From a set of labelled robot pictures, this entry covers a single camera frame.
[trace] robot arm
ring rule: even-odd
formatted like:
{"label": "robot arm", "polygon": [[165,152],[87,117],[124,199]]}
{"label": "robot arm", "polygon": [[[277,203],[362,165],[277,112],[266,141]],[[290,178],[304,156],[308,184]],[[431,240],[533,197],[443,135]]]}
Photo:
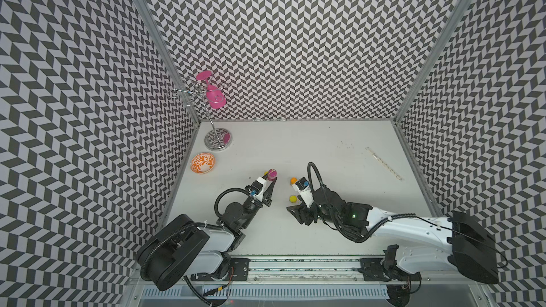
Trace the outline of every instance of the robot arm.
{"label": "robot arm", "polygon": [[[345,202],[322,183],[313,163],[320,188],[313,189],[306,178],[292,179],[292,187],[303,202],[287,210],[300,224],[310,225],[319,219],[331,222],[335,229],[353,242],[365,242],[372,235],[391,236],[420,243],[402,248],[392,245],[384,264],[396,270],[415,274],[424,270],[458,270],[462,275],[481,283],[499,282],[494,238],[466,213],[454,212],[452,217],[419,217],[396,214],[367,204]],[[384,268],[387,279],[393,268]]]}
{"label": "robot arm", "polygon": [[[171,288],[182,276],[192,274],[205,273],[213,280],[225,280],[230,263],[228,253],[244,239],[241,230],[248,227],[258,210],[271,205],[276,181],[276,171],[271,169],[244,189],[222,192],[215,202],[218,225],[196,223],[187,215],[175,218],[137,252],[141,278],[153,281],[161,291]],[[241,192],[248,197],[243,204],[230,203],[220,214],[218,203],[230,192]]]}

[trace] vent grille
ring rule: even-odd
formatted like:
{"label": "vent grille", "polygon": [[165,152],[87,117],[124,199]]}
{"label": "vent grille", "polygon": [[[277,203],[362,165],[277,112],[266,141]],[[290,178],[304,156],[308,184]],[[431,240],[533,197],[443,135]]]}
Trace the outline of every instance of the vent grille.
{"label": "vent grille", "polygon": [[[218,287],[217,285],[196,286],[203,292]],[[238,300],[362,300],[362,299],[388,299],[386,286],[381,285],[240,285],[216,292],[206,297],[207,299],[225,299],[229,294],[230,299]],[[160,292],[155,286],[147,285],[144,288],[143,299],[193,299],[195,298],[187,286],[176,285]]]}

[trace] black cable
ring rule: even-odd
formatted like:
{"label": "black cable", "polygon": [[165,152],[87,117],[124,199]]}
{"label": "black cable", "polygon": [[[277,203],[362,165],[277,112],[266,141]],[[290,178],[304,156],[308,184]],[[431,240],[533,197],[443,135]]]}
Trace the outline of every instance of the black cable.
{"label": "black cable", "polygon": [[[419,218],[421,221],[425,221],[425,222],[427,222],[428,224],[431,224],[431,225],[434,225],[435,227],[438,227],[436,224],[434,224],[434,223],[432,223],[432,222],[430,222],[430,221],[427,221],[425,218],[421,218],[421,217],[418,217],[418,216],[415,216],[415,218]],[[450,229],[450,228],[446,228],[446,227],[444,227],[444,226],[440,226],[440,228],[446,229],[446,230],[451,230],[451,231],[456,232],[456,233],[458,233],[458,234],[460,234],[460,235],[463,235],[464,237],[470,238],[470,239],[473,240],[474,242],[478,242],[478,243],[480,243],[480,244],[483,244],[483,245],[485,245],[485,246],[486,246],[487,248],[489,248],[489,249],[495,250],[495,252],[497,252],[497,254],[501,255],[501,257],[503,257],[503,258],[504,258],[504,261],[506,262],[506,264],[501,265],[500,267],[497,267],[497,269],[502,269],[502,268],[508,267],[508,258],[506,258],[506,256],[505,256],[503,253],[501,253],[499,250],[495,249],[494,247],[492,247],[492,246],[490,246],[490,245],[487,245],[487,244],[485,244],[485,243],[483,243],[483,242],[481,242],[481,241],[475,239],[474,237],[470,237],[470,236],[468,236],[468,235],[465,235],[464,233],[459,232],[459,231],[457,231],[457,230]]]}
{"label": "black cable", "polygon": [[186,224],[186,225],[183,225],[181,227],[179,227],[178,229],[176,229],[172,234],[168,235],[167,237],[165,237],[164,239],[162,239],[153,249],[152,251],[150,251],[150,253],[148,254],[148,256],[146,257],[146,259],[144,260],[144,262],[142,263],[142,266],[140,268],[140,277],[145,280],[145,281],[151,281],[150,277],[148,276],[148,265],[150,264],[150,261],[152,260],[152,257],[154,256],[154,254],[157,252],[157,250],[159,250],[159,248],[161,248],[163,245],[165,245],[165,243],[167,243],[168,241],[172,240],[175,236],[178,236],[180,235],[182,232],[188,230],[188,229],[191,229],[191,228],[196,228],[196,227],[201,227],[201,228],[207,228],[207,229],[215,229],[215,230],[222,230],[223,227],[222,226],[217,226],[217,225],[211,225],[211,224],[205,224],[205,223],[200,223],[200,222],[197,222],[197,223],[190,223],[190,224]]}
{"label": "black cable", "polygon": [[227,300],[207,300],[205,299],[199,292],[195,289],[193,284],[189,281],[188,276],[184,276],[184,281],[188,285],[189,289],[192,291],[192,293],[199,298],[202,302],[206,303],[209,306],[218,307],[224,304]]}
{"label": "black cable", "polygon": [[235,267],[232,267],[231,268],[231,275],[229,276],[228,287],[227,287],[227,291],[226,291],[226,299],[229,299],[230,286],[233,283],[232,279],[233,279],[233,274],[234,273],[235,273]]}
{"label": "black cable", "polygon": [[227,190],[222,192],[218,196],[218,198],[216,198],[216,201],[214,202],[214,213],[216,214],[218,218],[222,218],[222,214],[220,214],[220,211],[218,211],[218,204],[220,203],[220,200],[222,199],[222,197],[230,192],[242,192],[243,194],[246,194],[247,196],[250,197],[250,194],[246,190],[243,190],[242,188],[228,188]]}
{"label": "black cable", "polygon": [[420,289],[421,289],[421,284],[423,283],[423,278],[420,278],[419,279],[419,286],[417,287],[416,290],[414,290],[413,292],[410,291],[409,293],[410,294],[413,294],[413,293],[417,293]]}
{"label": "black cable", "polygon": [[330,229],[336,230],[336,231],[338,230],[338,229],[332,228],[332,227],[330,226],[330,224],[326,223],[325,220],[322,220],[322,222],[323,222],[324,224],[326,224],[326,226],[328,226]]}
{"label": "black cable", "polygon": [[235,268],[232,267],[231,268],[231,274],[229,275],[229,281],[227,284],[225,285],[222,285],[218,288],[215,288],[215,289],[211,289],[205,293],[203,293],[203,297],[206,297],[206,296],[209,296],[209,295],[214,295],[216,294],[217,292],[221,292],[223,290],[226,290],[226,299],[229,297],[229,290],[227,290],[227,288],[229,287],[229,285],[231,284],[231,279],[233,278],[233,272],[234,272]]}
{"label": "black cable", "polygon": [[[307,176],[309,177],[309,188],[311,189],[311,193],[314,193],[315,190],[313,188],[313,181],[311,179],[311,168],[313,168],[314,172],[315,172],[315,175],[317,176],[317,179],[318,179],[318,183],[321,187],[321,189],[325,189],[326,188],[326,185],[324,185],[324,182],[322,181],[322,177],[320,175],[320,172],[318,172],[318,168],[317,166],[313,163],[313,162],[309,162],[307,164]],[[374,232],[377,231],[377,229],[379,229],[379,227],[381,227],[382,225],[384,225],[385,223],[387,223],[389,220],[395,220],[395,219],[400,219],[400,218],[408,218],[408,217],[414,217],[415,214],[398,214],[398,215],[392,215],[390,217],[390,219],[384,219],[384,220],[381,220],[379,221],[377,224],[375,224],[369,231],[366,235],[364,236],[361,236],[360,233],[357,233],[357,232],[353,232],[351,230],[348,230],[346,229],[346,227],[344,226],[343,223],[339,223],[338,222],[338,218],[340,218],[338,216],[337,213],[334,213],[331,206],[330,206],[330,199],[328,197],[327,194],[324,194],[324,200],[326,201],[326,204],[325,204],[325,208],[326,210],[328,211],[328,214],[332,217],[332,221],[334,222],[334,226],[336,227],[336,229],[338,230],[338,232],[345,238],[347,238],[348,240],[351,240],[352,242],[356,242],[356,243],[362,243],[362,242],[365,242],[367,241],[372,235]]]}

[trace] metal frame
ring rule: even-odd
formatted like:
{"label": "metal frame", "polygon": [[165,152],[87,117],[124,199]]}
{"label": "metal frame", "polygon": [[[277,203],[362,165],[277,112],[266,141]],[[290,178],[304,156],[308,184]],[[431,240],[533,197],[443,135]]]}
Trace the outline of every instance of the metal frame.
{"label": "metal frame", "polygon": [[409,166],[411,167],[413,171],[413,175],[415,176],[415,179],[417,180],[417,184],[419,185],[419,188],[421,188],[421,192],[423,193],[423,196],[425,197],[425,202],[427,203],[427,206],[430,210],[430,213],[432,214],[432,217],[443,216],[444,214],[442,213],[442,210],[438,206],[438,202],[436,202],[436,199],[434,198],[433,192],[429,187],[429,184],[425,178],[425,174],[423,173],[423,170],[421,170],[421,167],[419,166],[419,163],[417,162],[415,155],[413,155],[411,146],[407,142],[406,137],[404,136],[404,132],[398,126],[398,124],[395,123],[394,121],[392,122],[392,128],[394,129],[396,136],[398,136],[398,141],[400,142],[400,145],[402,146],[402,149],[404,150],[404,153],[406,154],[406,158],[410,164]]}
{"label": "metal frame", "polygon": [[447,18],[447,22],[444,28],[440,31],[440,35],[438,36],[436,43],[434,44],[433,48],[430,50],[430,53],[427,56],[427,59],[425,60],[425,63],[423,64],[421,70],[417,74],[417,77],[415,78],[415,81],[413,82],[413,85],[411,86],[410,90],[406,94],[404,101],[400,105],[398,112],[394,116],[394,120],[396,122],[402,121],[407,111],[413,105],[413,102],[415,101],[417,94],[421,91],[421,88],[425,84],[425,81],[427,80],[430,72],[433,70],[434,65],[440,58],[442,51],[444,50],[447,43],[451,39],[453,33],[455,32],[455,29],[457,28],[459,23],[462,21],[471,2],[472,0],[458,0],[457,3],[455,4],[453,12]]}
{"label": "metal frame", "polygon": [[174,65],[173,58],[171,57],[171,54],[167,49],[165,40],[161,37],[159,28],[157,27],[157,24],[155,23],[152,17],[152,14],[150,12],[150,8],[146,4],[145,0],[133,0],[133,5],[135,6],[136,10],[140,14],[140,18],[142,19],[144,26],[148,30],[148,33],[150,34],[150,38],[152,39],[152,42],[154,42],[157,52],[160,55],[161,59],[163,60],[163,63],[165,67],[167,68],[167,72],[169,73],[171,79],[173,80],[175,87],[178,87],[181,90],[182,103],[184,103],[184,105],[188,109],[189,115],[192,117],[192,120],[198,124],[200,122],[200,119],[197,115],[197,112],[195,111],[193,102],[191,98],[188,96],[188,94],[184,92],[184,91],[187,91],[187,87],[182,81],[180,74],[176,70],[176,66]]}
{"label": "metal frame", "polygon": [[[461,22],[472,0],[459,0],[452,14],[449,16],[446,25],[440,32],[435,45],[427,56],[427,59],[418,73],[413,85],[411,86],[406,98],[402,102],[398,112],[394,118],[370,118],[370,119],[305,119],[304,121],[373,121],[373,120],[389,120],[392,121],[393,129],[399,139],[400,145],[406,154],[410,167],[417,180],[417,183],[425,197],[425,201],[433,216],[442,215],[441,209],[436,203],[433,193],[430,190],[427,180],[419,167],[417,159],[413,155],[410,145],[408,144],[403,131],[399,126],[399,122],[404,118],[405,114],[412,106],[415,98],[423,87],[426,79],[432,71],[435,63],[438,61],[443,49],[447,45],[449,39],[453,35],[456,27]],[[182,102],[187,107],[192,120],[196,124],[195,132],[192,136],[189,148],[186,151],[184,161],[179,169],[176,177],[173,190],[167,199],[167,205],[163,215],[160,218],[158,227],[163,227],[168,220],[173,201],[178,192],[181,179],[189,160],[189,154],[193,149],[198,130],[200,128],[200,119],[195,111],[195,107],[191,98],[188,95],[187,87],[182,81],[180,74],[176,70],[174,61],[167,50],[167,46],[162,38],[160,31],[155,23],[150,9],[145,0],[133,0],[133,3],[138,10],[144,25],[150,33],[150,38],[154,42],[157,51],[162,58],[167,71],[169,72],[175,86],[178,87],[177,92],[181,95]],[[236,119],[215,120],[215,121],[241,121]],[[243,121],[302,121],[301,119],[252,119]],[[376,285],[377,282],[364,281],[362,274],[356,271],[359,268],[358,259],[363,257],[377,256],[250,256],[251,263],[249,265],[249,280],[247,282],[235,283],[237,285],[260,284],[262,282],[273,284],[360,284],[360,285]],[[137,307],[142,296],[146,282],[140,279],[139,266],[133,266],[133,274],[129,278],[126,289],[124,289],[123,297],[119,301],[121,307]],[[456,271],[444,272],[421,272],[423,276],[423,284],[465,284],[469,285],[471,293],[479,307],[495,307],[496,303],[487,285],[477,284]]]}

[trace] metal stand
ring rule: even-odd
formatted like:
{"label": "metal stand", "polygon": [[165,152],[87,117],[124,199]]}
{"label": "metal stand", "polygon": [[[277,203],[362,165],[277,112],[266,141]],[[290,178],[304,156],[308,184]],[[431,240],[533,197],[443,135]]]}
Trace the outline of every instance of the metal stand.
{"label": "metal stand", "polygon": [[[194,86],[198,88],[199,83],[197,82],[194,83]],[[224,88],[224,86],[220,84],[218,88],[222,89]],[[207,90],[206,88],[204,90],[196,90],[194,92],[181,90],[181,89],[173,89],[173,92],[174,92],[173,98],[176,98],[178,96],[178,92],[187,92],[188,94],[194,94],[194,97],[193,97],[194,99],[202,98],[204,100],[206,118],[208,119],[208,122],[210,122],[210,124],[212,125],[212,130],[205,135],[205,146],[211,151],[220,151],[220,150],[226,149],[231,144],[233,137],[227,129],[216,128],[214,126],[214,122],[212,122],[212,117],[210,116],[210,113],[208,112],[208,102],[206,98],[206,93],[213,92],[213,91],[214,90]]]}

